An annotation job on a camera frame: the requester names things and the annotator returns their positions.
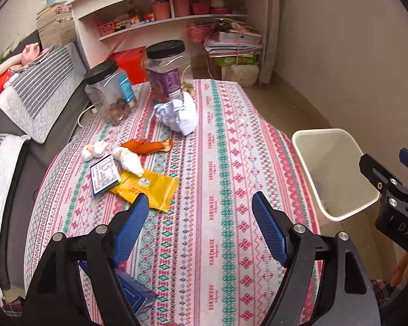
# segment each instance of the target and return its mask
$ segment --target jar label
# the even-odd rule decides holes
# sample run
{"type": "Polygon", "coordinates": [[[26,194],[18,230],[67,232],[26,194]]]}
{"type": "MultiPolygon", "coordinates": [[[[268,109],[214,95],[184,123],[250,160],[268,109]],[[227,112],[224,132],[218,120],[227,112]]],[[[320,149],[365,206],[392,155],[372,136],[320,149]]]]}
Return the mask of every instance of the jar label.
{"type": "Polygon", "coordinates": [[[150,84],[153,91],[167,95],[170,100],[181,99],[180,72],[177,68],[165,73],[149,71],[150,84]]]}
{"type": "Polygon", "coordinates": [[[122,74],[116,80],[120,85],[124,99],[127,101],[127,103],[130,103],[134,99],[134,93],[127,75],[122,74]]]}

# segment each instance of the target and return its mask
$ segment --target pink cup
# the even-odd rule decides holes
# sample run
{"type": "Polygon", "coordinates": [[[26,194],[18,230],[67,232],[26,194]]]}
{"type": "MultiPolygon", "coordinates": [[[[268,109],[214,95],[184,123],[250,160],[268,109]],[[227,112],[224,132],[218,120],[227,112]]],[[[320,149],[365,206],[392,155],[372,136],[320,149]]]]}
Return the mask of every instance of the pink cup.
{"type": "Polygon", "coordinates": [[[155,3],[151,5],[156,21],[171,18],[169,2],[155,3]]]}
{"type": "Polygon", "coordinates": [[[189,0],[174,0],[175,17],[183,17],[190,15],[189,0]]]}

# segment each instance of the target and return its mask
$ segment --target crumpled paper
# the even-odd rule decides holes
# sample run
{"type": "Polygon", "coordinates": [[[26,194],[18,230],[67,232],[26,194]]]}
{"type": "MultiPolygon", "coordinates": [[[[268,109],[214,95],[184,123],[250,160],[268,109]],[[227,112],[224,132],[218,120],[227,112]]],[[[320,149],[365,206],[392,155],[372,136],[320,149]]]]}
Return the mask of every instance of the crumpled paper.
{"type": "Polygon", "coordinates": [[[195,103],[189,93],[183,92],[183,100],[173,99],[170,102],[154,106],[159,121],[172,131],[189,135],[198,126],[198,114],[195,103]]]}

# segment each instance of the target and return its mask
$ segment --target nutrition label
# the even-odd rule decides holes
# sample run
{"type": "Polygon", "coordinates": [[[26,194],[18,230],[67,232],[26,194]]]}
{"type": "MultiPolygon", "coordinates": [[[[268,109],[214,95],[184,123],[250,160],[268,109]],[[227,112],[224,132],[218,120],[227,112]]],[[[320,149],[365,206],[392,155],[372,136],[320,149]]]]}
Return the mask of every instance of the nutrition label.
{"type": "Polygon", "coordinates": [[[91,177],[94,195],[121,182],[112,155],[104,157],[102,160],[91,166],[91,177]]]}

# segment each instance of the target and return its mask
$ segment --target paper box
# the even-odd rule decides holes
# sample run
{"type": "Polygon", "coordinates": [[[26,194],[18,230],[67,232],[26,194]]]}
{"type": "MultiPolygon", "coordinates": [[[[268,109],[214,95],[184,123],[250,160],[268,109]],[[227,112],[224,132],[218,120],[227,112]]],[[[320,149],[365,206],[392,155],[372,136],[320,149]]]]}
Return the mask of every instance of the paper box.
{"type": "MultiPolygon", "coordinates": [[[[83,271],[88,272],[88,264],[86,261],[79,261],[79,265],[83,271]]],[[[125,297],[136,316],[145,314],[153,307],[157,300],[157,294],[155,294],[155,292],[140,284],[123,270],[115,269],[115,272],[123,288],[125,297]]]]}
{"type": "Polygon", "coordinates": [[[116,169],[113,155],[109,154],[90,167],[92,189],[94,196],[109,190],[121,182],[120,174],[116,169]]]}

